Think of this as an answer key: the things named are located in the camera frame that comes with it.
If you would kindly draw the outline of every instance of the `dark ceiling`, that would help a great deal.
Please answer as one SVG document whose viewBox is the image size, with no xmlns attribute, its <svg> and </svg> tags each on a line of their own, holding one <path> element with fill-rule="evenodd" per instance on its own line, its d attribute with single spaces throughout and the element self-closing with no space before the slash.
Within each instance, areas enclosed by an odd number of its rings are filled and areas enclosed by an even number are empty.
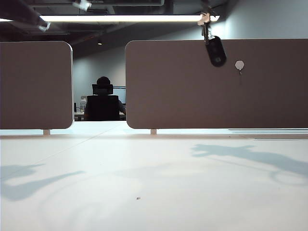
<svg viewBox="0 0 308 231">
<path fill-rule="evenodd" d="M 69 0 L 23 0 L 23 2 L 41 15 L 199 14 L 203 10 L 201 0 L 92 0 L 90 1 L 92 5 L 86 12 L 73 6 Z M 228 0 L 209 1 L 210 6 L 220 15 L 220 20 L 224 20 L 227 2 Z M 0 18 L 5 18 L 4 14 L 1 15 L 0 12 Z M 123 46 L 134 39 L 149 39 L 195 25 L 195 23 L 51 23 L 50 28 L 43 32 L 36 26 L 11 21 L 0 22 L 0 41 L 66 41 L 73 47 L 74 57 L 78 57 Z M 103 46 L 99 48 L 98 39 L 103 41 Z"/>
</svg>

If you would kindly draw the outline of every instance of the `ceiling light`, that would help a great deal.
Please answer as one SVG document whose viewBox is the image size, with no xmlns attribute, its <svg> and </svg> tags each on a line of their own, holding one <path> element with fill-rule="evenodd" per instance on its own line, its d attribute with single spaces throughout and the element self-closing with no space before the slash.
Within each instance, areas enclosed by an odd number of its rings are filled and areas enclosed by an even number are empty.
<svg viewBox="0 0 308 231">
<path fill-rule="evenodd" d="M 0 22 L 10 22 L 10 21 L 12 21 L 12 20 L 0 18 Z"/>
<path fill-rule="evenodd" d="M 197 22 L 202 17 L 200 15 L 56 15 L 41 16 L 47 22 Z M 219 16 L 211 16 L 211 21 L 215 22 Z"/>
</svg>

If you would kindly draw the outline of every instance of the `desk in background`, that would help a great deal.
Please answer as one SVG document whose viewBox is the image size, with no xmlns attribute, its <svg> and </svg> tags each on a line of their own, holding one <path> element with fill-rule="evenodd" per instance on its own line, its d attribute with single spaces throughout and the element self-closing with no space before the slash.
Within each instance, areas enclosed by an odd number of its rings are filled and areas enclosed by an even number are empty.
<svg viewBox="0 0 308 231">
<path fill-rule="evenodd" d="M 126 120 L 126 115 L 122 112 L 120 114 L 120 120 Z M 85 121 L 84 112 L 74 112 L 75 121 Z"/>
</svg>

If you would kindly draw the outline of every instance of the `office chair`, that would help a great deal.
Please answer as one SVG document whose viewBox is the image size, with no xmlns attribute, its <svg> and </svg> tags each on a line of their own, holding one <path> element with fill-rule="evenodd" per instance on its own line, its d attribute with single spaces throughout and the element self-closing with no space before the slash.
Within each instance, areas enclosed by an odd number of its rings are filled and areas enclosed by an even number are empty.
<svg viewBox="0 0 308 231">
<path fill-rule="evenodd" d="M 119 98 L 113 94 L 113 85 L 92 84 L 93 95 L 87 97 L 87 121 L 120 120 Z"/>
</svg>

